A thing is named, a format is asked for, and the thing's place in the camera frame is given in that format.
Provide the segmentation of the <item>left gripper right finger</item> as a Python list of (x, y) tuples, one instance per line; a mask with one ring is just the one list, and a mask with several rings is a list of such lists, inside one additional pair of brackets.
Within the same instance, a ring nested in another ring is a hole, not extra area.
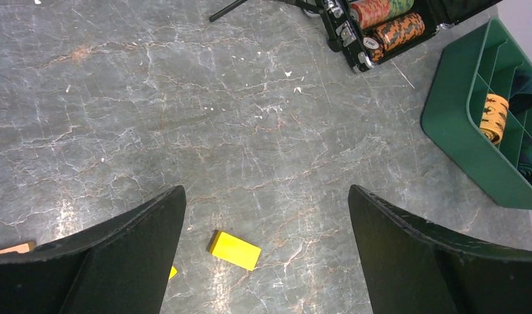
[(532, 313), (532, 251), (461, 234), (352, 185), (349, 214), (375, 313)]

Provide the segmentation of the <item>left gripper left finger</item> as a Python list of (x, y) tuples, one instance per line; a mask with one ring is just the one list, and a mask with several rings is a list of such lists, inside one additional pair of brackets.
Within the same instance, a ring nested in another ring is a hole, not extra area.
[(158, 313), (185, 209), (175, 186), (31, 252), (0, 254), (0, 313)]

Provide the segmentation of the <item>green navy striped tie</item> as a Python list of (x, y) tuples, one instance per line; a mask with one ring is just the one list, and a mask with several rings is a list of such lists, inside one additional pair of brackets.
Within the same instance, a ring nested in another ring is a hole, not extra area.
[(532, 138), (523, 139), (517, 169), (519, 173), (532, 183)]

